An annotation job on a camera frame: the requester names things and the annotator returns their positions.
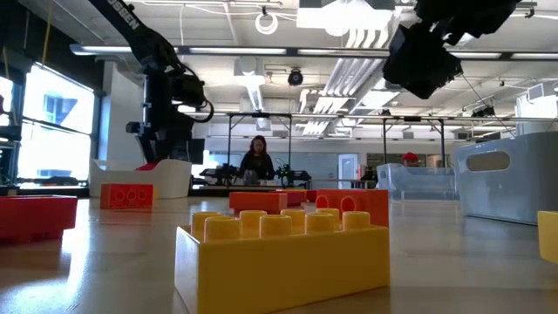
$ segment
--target security camera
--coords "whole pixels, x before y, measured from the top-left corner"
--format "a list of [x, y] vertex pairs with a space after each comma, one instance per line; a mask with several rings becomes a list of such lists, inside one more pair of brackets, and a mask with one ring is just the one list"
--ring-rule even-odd
[[300, 72], [300, 69], [292, 69], [289, 74], [289, 79], [287, 79], [289, 85], [299, 86], [304, 81], [304, 76]]

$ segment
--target black robotic arm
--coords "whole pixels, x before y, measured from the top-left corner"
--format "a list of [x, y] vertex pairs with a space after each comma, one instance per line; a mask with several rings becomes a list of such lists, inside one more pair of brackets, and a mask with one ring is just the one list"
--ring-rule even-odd
[[[124, 37], [146, 75], [144, 119], [128, 123], [126, 131], [137, 134], [147, 162], [168, 158], [178, 142], [192, 139], [194, 122], [205, 123], [213, 117], [213, 105], [203, 93], [204, 83], [180, 62], [166, 39], [141, 23], [132, 5], [122, 0], [89, 2]], [[178, 105], [209, 106], [210, 112], [197, 120], [179, 113]]]

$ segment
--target black top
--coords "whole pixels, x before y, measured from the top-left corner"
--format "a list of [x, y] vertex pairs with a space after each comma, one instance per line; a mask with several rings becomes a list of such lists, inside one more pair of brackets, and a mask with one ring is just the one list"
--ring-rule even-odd
[[271, 161], [271, 157], [268, 154], [255, 156], [250, 152], [246, 153], [241, 163], [241, 176], [244, 175], [245, 170], [254, 170], [260, 180], [273, 180], [275, 176], [273, 161]]

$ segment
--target woman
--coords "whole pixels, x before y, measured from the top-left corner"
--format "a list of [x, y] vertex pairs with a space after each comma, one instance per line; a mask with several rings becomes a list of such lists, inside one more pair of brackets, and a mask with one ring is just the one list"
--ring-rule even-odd
[[240, 175], [244, 175], [246, 170], [254, 170], [258, 174], [259, 180], [273, 180], [273, 161], [268, 155], [268, 145], [265, 138], [261, 135], [254, 137], [250, 143], [250, 150], [242, 159]]

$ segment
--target red cap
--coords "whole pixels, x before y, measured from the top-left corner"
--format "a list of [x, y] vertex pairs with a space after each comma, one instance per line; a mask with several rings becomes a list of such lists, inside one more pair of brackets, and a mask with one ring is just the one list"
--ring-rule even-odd
[[419, 161], [419, 157], [416, 154], [413, 154], [411, 152], [407, 153], [407, 154], [403, 154], [403, 160], [406, 161]]

